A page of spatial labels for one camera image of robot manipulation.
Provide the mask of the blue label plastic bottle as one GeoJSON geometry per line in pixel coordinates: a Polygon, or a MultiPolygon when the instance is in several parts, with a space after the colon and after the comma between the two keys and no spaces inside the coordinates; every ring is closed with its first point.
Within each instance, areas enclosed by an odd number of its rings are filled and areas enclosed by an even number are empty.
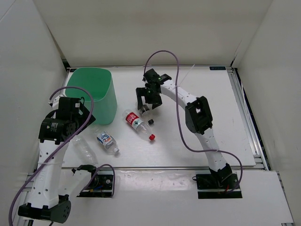
{"type": "Polygon", "coordinates": [[[119,154],[117,141],[107,131],[95,129],[94,133],[97,141],[103,146],[106,153],[111,155],[119,154]]]}

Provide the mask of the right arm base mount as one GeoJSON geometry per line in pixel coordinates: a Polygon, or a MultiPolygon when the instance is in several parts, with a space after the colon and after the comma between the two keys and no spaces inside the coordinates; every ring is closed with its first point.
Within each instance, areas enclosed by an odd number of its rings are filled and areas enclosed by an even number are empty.
{"type": "Polygon", "coordinates": [[[232,174],[225,182],[221,184],[211,174],[196,174],[192,177],[197,183],[199,199],[241,199],[242,192],[238,186],[233,192],[238,182],[237,174],[232,174]]]}

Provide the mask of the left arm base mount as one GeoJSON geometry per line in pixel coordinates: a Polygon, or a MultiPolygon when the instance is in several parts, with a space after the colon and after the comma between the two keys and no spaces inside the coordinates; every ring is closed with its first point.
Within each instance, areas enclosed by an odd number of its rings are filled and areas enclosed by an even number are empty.
{"type": "Polygon", "coordinates": [[[76,171],[87,171],[90,182],[85,186],[77,197],[82,198],[112,198],[115,194],[115,169],[109,164],[103,164],[99,167],[93,165],[80,165],[73,168],[73,174],[76,171]]]}

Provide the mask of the black cap plastic bottle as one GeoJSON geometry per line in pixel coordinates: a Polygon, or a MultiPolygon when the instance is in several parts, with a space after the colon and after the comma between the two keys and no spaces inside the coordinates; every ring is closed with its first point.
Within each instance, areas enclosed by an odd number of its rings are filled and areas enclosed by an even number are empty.
{"type": "Polygon", "coordinates": [[[153,125],[154,124],[152,111],[149,109],[149,107],[147,105],[143,105],[140,108],[139,113],[140,113],[142,119],[146,123],[148,123],[149,125],[153,125]]]}

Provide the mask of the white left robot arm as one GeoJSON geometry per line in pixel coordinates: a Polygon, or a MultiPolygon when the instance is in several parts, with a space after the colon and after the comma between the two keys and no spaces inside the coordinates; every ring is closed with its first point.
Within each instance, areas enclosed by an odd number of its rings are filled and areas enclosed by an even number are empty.
{"type": "Polygon", "coordinates": [[[28,201],[19,206],[18,215],[63,224],[71,212],[71,199],[83,188],[94,188],[99,177],[93,165],[81,165],[60,185],[60,176],[69,138],[82,132],[95,118],[80,98],[60,97],[40,126],[39,161],[28,201]]]}

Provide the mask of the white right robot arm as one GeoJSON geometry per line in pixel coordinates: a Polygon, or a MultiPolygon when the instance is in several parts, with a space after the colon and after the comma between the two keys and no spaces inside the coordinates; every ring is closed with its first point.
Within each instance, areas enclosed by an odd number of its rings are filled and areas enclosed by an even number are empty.
{"type": "Polygon", "coordinates": [[[161,95],[175,101],[176,113],[179,108],[185,111],[185,124],[199,140],[202,150],[206,154],[211,173],[211,182],[216,188],[228,186],[228,192],[239,187],[239,181],[232,184],[230,178],[232,169],[223,157],[222,151],[215,140],[213,131],[213,116],[206,97],[196,97],[178,87],[177,81],[167,75],[159,75],[154,69],[145,70],[143,74],[145,83],[143,88],[136,88],[137,109],[140,113],[146,111],[148,106],[155,109],[162,105],[161,95]]]}

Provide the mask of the red label plastic bottle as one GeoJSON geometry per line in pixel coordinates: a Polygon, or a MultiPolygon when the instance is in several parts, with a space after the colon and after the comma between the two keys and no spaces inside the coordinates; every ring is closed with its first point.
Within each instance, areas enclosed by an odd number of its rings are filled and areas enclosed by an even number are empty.
{"type": "Polygon", "coordinates": [[[150,142],[155,140],[156,136],[153,134],[149,125],[132,110],[125,110],[122,117],[124,118],[125,122],[135,130],[141,139],[150,142]]]}

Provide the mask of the clear crushed plastic bottle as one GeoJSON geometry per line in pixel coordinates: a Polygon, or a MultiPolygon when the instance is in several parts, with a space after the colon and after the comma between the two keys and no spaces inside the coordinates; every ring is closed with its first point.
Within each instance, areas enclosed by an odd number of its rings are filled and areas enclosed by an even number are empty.
{"type": "Polygon", "coordinates": [[[83,137],[76,137],[73,141],[73,148],[82,164],[95,166],[98,161],[94,151],[83,137]]]}

